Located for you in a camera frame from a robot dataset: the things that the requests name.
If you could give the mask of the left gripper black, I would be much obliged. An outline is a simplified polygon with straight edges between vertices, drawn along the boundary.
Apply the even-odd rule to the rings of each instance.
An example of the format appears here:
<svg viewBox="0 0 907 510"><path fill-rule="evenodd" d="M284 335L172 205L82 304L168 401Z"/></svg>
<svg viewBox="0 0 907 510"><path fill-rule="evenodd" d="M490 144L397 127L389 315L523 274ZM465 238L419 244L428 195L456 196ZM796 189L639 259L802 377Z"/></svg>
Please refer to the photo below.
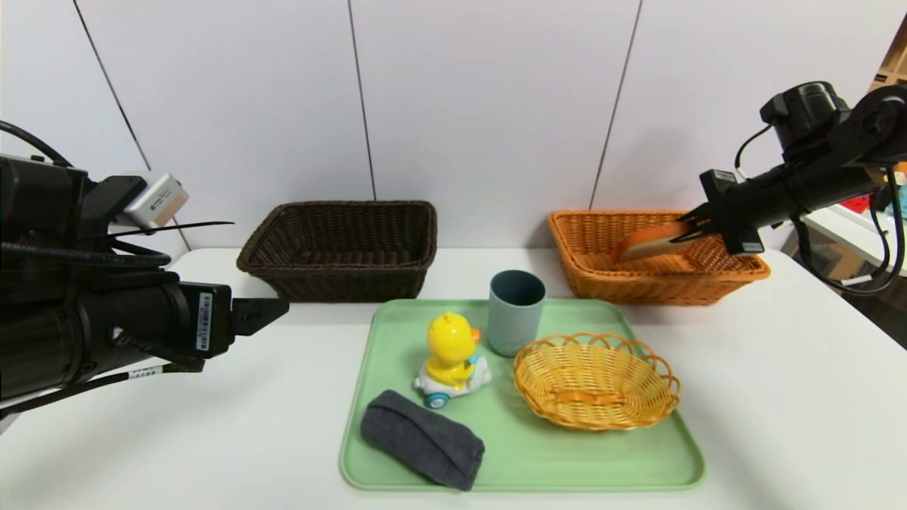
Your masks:
<svg viewBox="0 0 907 510"><path fill-rule="evenodd" d="M99 358L206 361L226 352L233 335L252 336L289 307L284 298L231 300L230 287L220 284L167 281L114 288L99 293Z"/></svg>

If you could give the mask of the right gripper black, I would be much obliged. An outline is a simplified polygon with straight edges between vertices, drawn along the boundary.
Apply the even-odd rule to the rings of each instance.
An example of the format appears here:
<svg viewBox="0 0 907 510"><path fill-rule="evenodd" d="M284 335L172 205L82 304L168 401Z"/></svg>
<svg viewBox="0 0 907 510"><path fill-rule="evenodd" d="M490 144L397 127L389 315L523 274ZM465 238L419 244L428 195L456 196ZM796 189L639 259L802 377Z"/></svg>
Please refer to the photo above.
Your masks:
<svg viewBox="0 0 907 510"><path fill-rule="evenodd" d="M732 256L751 256L765 251L759 230L784 222L802 212L784 169L777 166L739 183L732 172L708 170L699 180L706 201L678 217L678 235L670 243L722 238Z"/></svg>

